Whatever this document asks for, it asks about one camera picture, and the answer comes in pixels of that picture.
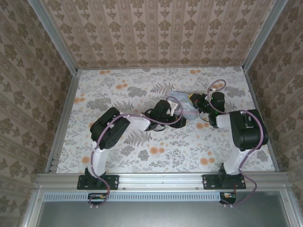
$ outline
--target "floral wallpaper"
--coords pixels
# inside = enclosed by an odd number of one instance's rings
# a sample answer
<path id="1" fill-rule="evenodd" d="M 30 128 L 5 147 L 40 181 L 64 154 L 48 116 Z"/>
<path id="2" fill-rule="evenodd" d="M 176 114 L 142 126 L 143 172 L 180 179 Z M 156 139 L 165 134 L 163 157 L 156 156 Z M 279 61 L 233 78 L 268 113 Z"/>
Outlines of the floral wallpaper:
<path id="1" fill-rule="evenodd" d="M 253 109 L 241 67 L 83 70 L 74 100 L 57 173 L 83 173 L 92 152 L 89 131 L 114 106 L 124 113 L 142 113 L 171 91 L 205 93 L 216 79 L 225 79 L 226 110 Z M 126 131 L 110 149 L 108 173 L 217 171 L 237 150 L 229 129 L 214 129 L 199 117 L 181 129 L 162 132 Z M 267 146 L 255 152 L 245 170 L 274 170 Z"/>
<path id="2" fill-rule="evenodd" d="M 78 68 L 241 65 L 274 0 L 42 0 Z"/>
<path id="3" fill-rule="evenodd" d="M 0 226 L 22 221 L 71 74 L 26 0 L 0 1 Z"/>
<path id="4" fill-rule="evenodd" d="M 303 1 L 289 0 L 249 69 L 279 167 L 303 211 Z"/>

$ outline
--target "wall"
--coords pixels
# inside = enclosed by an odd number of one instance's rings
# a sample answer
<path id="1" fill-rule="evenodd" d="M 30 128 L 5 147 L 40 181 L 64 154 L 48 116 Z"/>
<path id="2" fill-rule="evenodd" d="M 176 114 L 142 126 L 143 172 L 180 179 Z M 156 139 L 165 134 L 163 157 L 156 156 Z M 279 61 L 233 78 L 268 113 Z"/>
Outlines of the wall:
<path id="1" fill-rule="evenodd" d="M 0 1 L 0 226 L 44 172 L 71 74 L 26 0 Z"/>
<path id="2" fill-rule="evenodd" d="M 303 1 L 289 0 L 249 69 L 279 167 L 303 207 Z"/>
<path id="3" fill-rule="evenodd" d="M 241 65 L 273 0 L 42 0 L 79 68 Z"/>

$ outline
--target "table surface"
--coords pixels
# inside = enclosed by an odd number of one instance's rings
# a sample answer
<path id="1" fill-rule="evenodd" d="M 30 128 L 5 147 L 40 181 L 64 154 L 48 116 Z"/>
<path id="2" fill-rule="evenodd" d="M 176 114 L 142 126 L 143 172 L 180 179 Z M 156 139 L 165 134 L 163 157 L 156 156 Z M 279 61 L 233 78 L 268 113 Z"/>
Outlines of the table surface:
<path id="1" fill-rule="evenodd" d="M 241 67 L 84 70 L 74 100 L 57 173 L 83 173 L 90 162 L 90 126 L 114 106 L 124 113 L 153 108 L 170 91 L 205 93 L 225 79 L 225 109 L 254 109 Z M 107 173 L 217 171 L 237 148 L 228 129 L 214 129 L 197 118 L 181 129 L 126 131 L 110 149 Z M 245 171 L 274 171 L 267 146 L 254 152 Z"/>

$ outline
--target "cable connector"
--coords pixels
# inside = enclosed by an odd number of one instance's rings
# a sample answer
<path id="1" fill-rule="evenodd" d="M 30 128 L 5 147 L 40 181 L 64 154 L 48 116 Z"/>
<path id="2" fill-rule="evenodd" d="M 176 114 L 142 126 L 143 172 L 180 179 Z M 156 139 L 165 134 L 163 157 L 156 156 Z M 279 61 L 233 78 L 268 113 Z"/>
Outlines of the cable connector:
<path id="1" fill-rule="evenodd" d="M 174 102 L 172 102 L 170 100 L 167 100 L 167 102 L 170 104 L 170 108 L 171 108 L 171 110 L 170 110 L 170 116 L 173 116 L 174 112 L 175 112 L 175 110 L 176 110 L 176 108 L 178 107 L 179 104 L 178 103 L 174 103 Z"/>

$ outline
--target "black bracket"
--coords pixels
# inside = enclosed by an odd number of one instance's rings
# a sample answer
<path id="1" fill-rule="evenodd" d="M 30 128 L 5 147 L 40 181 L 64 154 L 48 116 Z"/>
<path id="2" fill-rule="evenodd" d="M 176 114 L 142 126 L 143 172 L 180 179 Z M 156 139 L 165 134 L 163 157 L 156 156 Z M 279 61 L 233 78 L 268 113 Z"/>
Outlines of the black bracket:
<path id="1" fill-rule="evenodd" d="M 245 179 L 241 174 L 228 175 L 224 170 L 223 164 L 218 174 L 202 175 L 203 187 L 209 189 L 246 189 Z"/>
<path id="2" fill-rule="evenodd" d="M 110 190 L 118 190 L 119 186 L 119 175 L 106 175 L 101 176 L 104 179 Z M 85 175 L 80 175 L 77 184 L 78 190 L 106 190 L 106 185 L 99 179 L 93 177 L 88 169 L 85 169 Z"/>

